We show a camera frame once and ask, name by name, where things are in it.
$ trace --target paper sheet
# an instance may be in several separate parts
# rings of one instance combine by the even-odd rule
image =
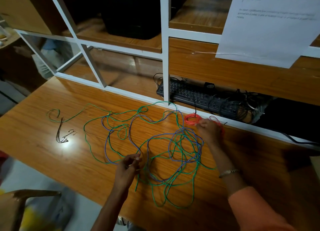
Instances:
[[[216,58],[290,68],[320,34],[320,0],[232,0]]]

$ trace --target hand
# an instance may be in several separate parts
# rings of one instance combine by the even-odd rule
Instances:
[[[28,46],[21,46],[21,47],[14,46],[14,51],[17,54],[22,55],[26,58],[32,58],[32,55],[34,54],[33,51]]]
[[[134,180],[134,176],[137,174],[141,160],[140,154],[130,154],[119,161],[115,172],[114,192],[128,195],[129,187]]]
[[[215,147],[220,147],[220,132],[221,128],[216,124],[216,122],[209,119],[201,119],[199,123],[196,124],[199,135],[202,139],[209,145],[214,145]]]

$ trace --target wooden table surface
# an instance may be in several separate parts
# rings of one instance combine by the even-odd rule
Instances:
[[[83,125],[105,114],[88,107],[74,119],[65,122],[61,136],[70,129],[77,133],[69,135],[69,142],[62,144],[55,139],[59,123],[53,123],[46,117],[48,110],[59,108],[60,116],[70,118],[87,103],[114,113],[146,105],[141,101],[53,77],[0,118],[0,150],[103,205],[111,191],[116,167],[99,163],[91,156],[84,139]],[[151,106],[147,115],[159,119],[164,111],[162,107]],[[119,115],[118,119],[127,119],[129,116],[132,113]],[[319,227],[319,199],[316,197],[319,189],[310,171],[299,168],[309,154],[308,150],[240,129],[228,126],[225,129],[227,152],[242,169],[246,180],[298,230],[316,230]],[[138,119],[132,126],[132,139],[136,144],[141,144],[151,136],[176,130],[173,115],[158,124],[148,124]],[[86,131],[94,155],[105,161],[104,144],[108,133],[100,120],[90,122]],[[119,140],[114,134],[111,142],[114,149],[123,155],[136,152],[128,139]],[[151,141],[150,154],[163,152],[167,146],[166,140]],[[145,160],[146,147],[141,150]],[[110,148],[107,148],[107,153],[113,160],[118,159]],[[215,166],[206,145],[201,159],[203,164]],[[153,164],[153,170],[162,178],[172,175],[177,168],[177,164],[169,160],[157,159]],[[177,183],[189,179],[190,176],[179,176]],[[305,180],[311,181],[312,188],[304,183]],[[153,202],[150,186],[139,183],[134,192],[135,184],[136,180],[120,214],[148,230],[238,229],[228,205],[225,186],[218,178],[217,171],[199,168],[194,182],[194,202],[187,209],[177,209],[169,203],[158,208]],[[163,201],[163,188],[155,188],[154,197],[158,203]],[[192,185],[171,188],[168,197],[177,205],[187,205],[192,197]]]

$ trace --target bracelet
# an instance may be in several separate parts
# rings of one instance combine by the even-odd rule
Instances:
[[[227,170],[225,172],[223,172],[222,174],[219,175],[219,178],[222,178],[226,175],[232,174],[232,173],[236,173],[236,172],[240,172],[240,170],[238,169],[234,169],[234,170]]]

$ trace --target black keyboard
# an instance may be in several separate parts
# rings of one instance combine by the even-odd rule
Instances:
[[[163,97],[163,82],[156,93]],[[239,102],[230,100],[228,95],[222,96],[222,94],[210,92],[204,87],[174,79],[170,80],[170,99],[231,119],[237,117],[239,109]]]

